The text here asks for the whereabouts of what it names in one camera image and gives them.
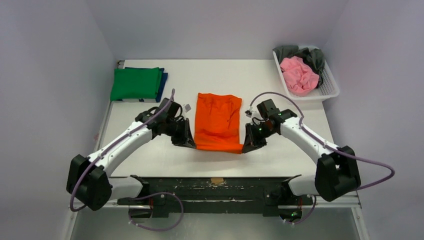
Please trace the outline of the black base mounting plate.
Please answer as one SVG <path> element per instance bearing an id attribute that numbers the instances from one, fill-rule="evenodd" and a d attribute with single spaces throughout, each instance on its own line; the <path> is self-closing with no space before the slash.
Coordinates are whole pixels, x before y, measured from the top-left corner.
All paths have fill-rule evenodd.
<path id="1" fill-rule="evenodd" d="M 302 208 L 313 200 L 306 195 L 285 198 L 282 183 L 286 177 L 223 177 L 212 185 L 211 177 L 138 177 L 144 188 L 138 198 L 117 200 L 123 206 L 148 206 L 154 218 L 170 213 L 261 214 L 297 220 Z"/>

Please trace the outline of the dark grey t shirt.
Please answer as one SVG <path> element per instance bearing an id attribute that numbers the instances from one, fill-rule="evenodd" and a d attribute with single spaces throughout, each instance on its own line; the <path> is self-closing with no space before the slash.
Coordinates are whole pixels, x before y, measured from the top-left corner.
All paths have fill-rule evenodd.
<path id="1" fill-rule="evenodd" d="M 299 57 L 303 63 L 311 68 L 318 75 L 318 81 L 315 89 L 319 88 L 324 80 L 322 74 L 325 69 L 325 56 L 321 49 L 308 47 L 300 47 L 298 45 L 282 45 L 273 49 L 277 56 L 278 63 L 281 64 L 283 59 L 291 57 Z"/>

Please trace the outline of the folded blue t shirt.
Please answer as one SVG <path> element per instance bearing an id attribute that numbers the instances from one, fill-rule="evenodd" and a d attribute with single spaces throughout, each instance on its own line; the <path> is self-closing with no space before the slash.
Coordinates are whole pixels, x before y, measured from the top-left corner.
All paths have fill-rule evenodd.
<path id="1" fill-rule="evenodd" d="M 125 80 L 130 82 L 129 89 L 122 101 L 139 101 L 145 103 L 159 103 L 162 99 L 168 73 L 164 68 L 135 68 L 124 69 L 129 74 Z"/>

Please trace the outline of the orange t shirt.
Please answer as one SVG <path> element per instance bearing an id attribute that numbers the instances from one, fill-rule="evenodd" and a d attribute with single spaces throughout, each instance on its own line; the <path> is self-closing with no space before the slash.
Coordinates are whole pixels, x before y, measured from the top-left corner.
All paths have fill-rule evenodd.
<path id="1" fill-rule="evenodd" d="M 240 109 L 234 95 L 199 93 L 194 118 L 194 142 L 201 151 L 241 154 Z"/>

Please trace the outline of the white plastic basket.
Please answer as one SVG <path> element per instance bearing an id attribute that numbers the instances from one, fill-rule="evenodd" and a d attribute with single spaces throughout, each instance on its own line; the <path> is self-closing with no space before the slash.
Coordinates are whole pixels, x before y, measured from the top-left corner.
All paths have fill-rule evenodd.
<path id="1" fill-rule="evenodd" d="M 299 47 L 303 48 L 303 47 L 307 47 L 310 50 L 312 48 L 317 48 L 320 49 L 318 47 L 315 46 L 302 46 L 299 45 Z M 277 67 L 277 71 L 279 74 L 279 77 L 281 79 L 282 85 L 283 85 L 283 89 L 285 91 L 286 94 L 288 94 L 288 96 L 295 100 L 295 101 L 319 101 L 322 102 L 324 100 L 330 99 L 330 98 L 334 98 L 336 96 L 338 96 L 340 94 L 340 89 L 336 84 L 336 80 L 334 79 L 330 68 L 326 62 L 326 59 L 324 61 L 325 66 L 324 66 L 324 71 L 322 73 L 322 78 L 323 78 L 323 84 L 319 87 L 319 88 L 315 88 L 314 90 L 312 90 L 308 95 L 306 96 L 298 96 L 296 94 L 291 93 L 285 83 L 285 80 L 283 78 L 282 75 L 282 71 L 280 69 L 280 63 L 278 62 L 276 53 L 274 51 L 272 51 L 273 53 L 273 57 L 276 63 L 276 67 Z"/>

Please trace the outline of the brown tape piece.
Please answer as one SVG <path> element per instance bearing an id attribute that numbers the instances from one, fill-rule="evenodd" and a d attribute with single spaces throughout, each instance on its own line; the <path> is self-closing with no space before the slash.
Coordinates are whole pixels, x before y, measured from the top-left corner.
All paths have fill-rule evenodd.
<path id="1" fill-rule="evenodd" d="M 225 179 L 223 177 L 211 177 L 210 182 L 212 185 L 219 186 L 225 183 Z"/>

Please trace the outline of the pink t shirt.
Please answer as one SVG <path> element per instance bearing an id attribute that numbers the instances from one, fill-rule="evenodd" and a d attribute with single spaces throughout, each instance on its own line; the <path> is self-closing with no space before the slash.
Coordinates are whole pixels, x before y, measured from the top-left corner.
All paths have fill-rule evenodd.
<path id="1" fill-rule="evenodd" d="M 298 56 L 286 57 L 279 64 L 287 89 L 300 97 L 308 95 L 319 83 L 319 75 Z"/>

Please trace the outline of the folded green t shirt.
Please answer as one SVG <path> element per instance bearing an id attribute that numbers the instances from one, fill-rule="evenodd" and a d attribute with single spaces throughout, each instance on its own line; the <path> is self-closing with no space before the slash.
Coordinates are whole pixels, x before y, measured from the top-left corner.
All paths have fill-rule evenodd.
<path id="1" fill-rule="evenodd" d="M 163 75 L 158 67 L 115 69 L 109 100 L 156 99 Z"/>

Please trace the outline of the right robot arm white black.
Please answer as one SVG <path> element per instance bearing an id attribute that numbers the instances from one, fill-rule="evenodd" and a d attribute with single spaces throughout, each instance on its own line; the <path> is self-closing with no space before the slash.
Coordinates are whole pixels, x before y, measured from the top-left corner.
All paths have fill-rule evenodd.
<path id="1" fill-rule="evenodd" d="M 249 153 L 267 145 L 267 138 L 278 134 L 292 141 L 315 163 L 312 175 L 298 174 L 282 182 L 280 196 L 288 204 L 302 195 L 320 196 L 331 202 L 362 184 L 355 152 L 349 146 L 339 147 L 326 141 L 300 123 L 290 109 L 280 110 L 273 100 L 257 105 L 261 116 L 258 122 L 245 124 L 242 153 Z"/>

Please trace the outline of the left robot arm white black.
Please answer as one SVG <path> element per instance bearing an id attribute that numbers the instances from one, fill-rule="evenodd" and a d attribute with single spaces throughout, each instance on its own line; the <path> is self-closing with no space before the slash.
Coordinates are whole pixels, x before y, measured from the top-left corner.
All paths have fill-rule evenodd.
<path id="1" fill-rule="evenodd" d="M 113 178 L 112 173 L 133 152 L 160 135 L 169 136 L 174 146 L 196 148 L 183 106 L 164 98 L 159 106 L 139 113 L 124 132 L 106 146 L 88 156 L 78 154 L 71 160 L 66 183 L 66 191 L 71 195 L 70 209 L 81 210 L 74 206 L 75 200 L 93 211 L 110 200 L 146 203 L 149 191 L 137 176 Z"/>

